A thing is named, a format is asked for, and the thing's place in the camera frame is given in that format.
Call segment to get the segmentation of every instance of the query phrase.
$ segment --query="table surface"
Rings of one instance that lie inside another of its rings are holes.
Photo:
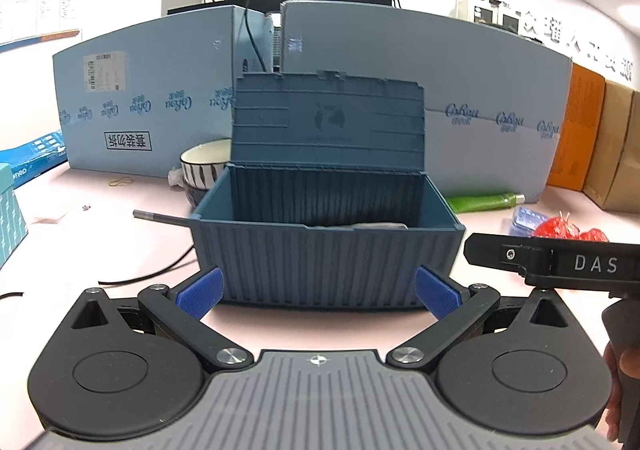
[[[120,281],[151,273],[173,262],[191,244],[187,228],[136,220],[132,210],[186,217],[184,192],[161,178],[69,169],[61,165],[16,191],[29,234],[0,269],[0,295],[24,292],[0,302],[0,448],[20,450],[42,427],[27,395],[31,366],[82,290],[97,281]],[[531,208],[546,214],[571,212],[582,230],[601,228],[610,240],[640,243],[640,217],[601,211],[581,193],[547,188]],[[507,233],[513,211],[460,216],[467,234]],[[153,283],[173,286],[198,271],[194,253],[162,277],[108,289],[111,297],[134,297]],[[468,286],[486,283],[503,295],[526,296],[530,288],[513,273],[469,267],[459,254],[451,276]],[[613,301],[606,293],[559,291],[602,351],[607,334],[601,311]],[[251,350],[370,349],[386,352],[432,322],[426,311],[383,313],[301,312],[219,305],[202,321]]]

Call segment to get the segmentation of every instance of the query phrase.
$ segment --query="triangular cutout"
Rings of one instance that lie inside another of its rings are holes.
[[[532,324],[549,325],[552,327],[567,327],[567,323],[560,315],[554,303],[543,299],[538,303],[536,312],[531,317]]]
[[[95,300],[87,302],[84,309],[76,318],[76,321],[71,326],[72,329],[84,329],[85,327],[96,327],[98,325],[107,325],[107,317],[102,312],[100,304]]]

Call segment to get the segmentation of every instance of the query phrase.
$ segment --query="white paper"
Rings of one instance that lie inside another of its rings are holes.
[[[125,52],[87,55],[83,61],[85,92],[126,90],[129,72]]]
[[[60,31],[78,30],[80,27],[80,0],[60,0]]]
[[[36,29],[38,35],[60,31],[60,0],[38,0]]]
[[[14,40],[36,35],[37,0],[14,0],[12,36]]]
[[[13,0],[0,0],[0,44],[4,44],[11,40],[13,10]]]

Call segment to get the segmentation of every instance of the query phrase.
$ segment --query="gray ribbed plate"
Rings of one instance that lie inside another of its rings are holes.
[[[550,439],[517,438],[480,428],[442,404],[420,372],[385,367],[373,351],[267,351],[249,370],[218,374],[194,409],[153,434],[96,444],[47,432],[30,450],[99,446],[108,450],[612,448],[587,427]]]

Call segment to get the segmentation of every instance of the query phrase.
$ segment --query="green tube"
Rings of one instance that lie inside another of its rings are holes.
[[[456,214],[513,208],[525,202],[522,194],[506,193],[476,197],[448,197],[447,203]]]

